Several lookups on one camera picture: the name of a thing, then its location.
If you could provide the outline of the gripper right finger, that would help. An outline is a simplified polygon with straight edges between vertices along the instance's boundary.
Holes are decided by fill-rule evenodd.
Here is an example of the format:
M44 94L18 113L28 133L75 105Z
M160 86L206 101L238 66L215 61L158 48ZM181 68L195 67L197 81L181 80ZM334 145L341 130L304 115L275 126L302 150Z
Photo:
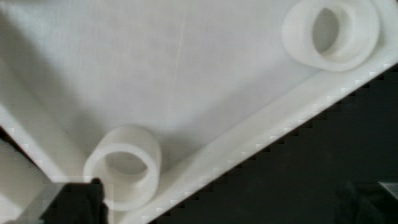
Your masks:
M339 190L339 224L398 224L398 182L355 182Z

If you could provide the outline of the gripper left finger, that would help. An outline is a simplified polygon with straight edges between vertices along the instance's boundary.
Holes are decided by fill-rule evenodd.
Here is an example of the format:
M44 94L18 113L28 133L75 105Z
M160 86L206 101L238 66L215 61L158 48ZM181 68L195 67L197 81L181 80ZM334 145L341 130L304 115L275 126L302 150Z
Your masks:
M43 213L44 224L108 224L105 188L98 178L68 183Z

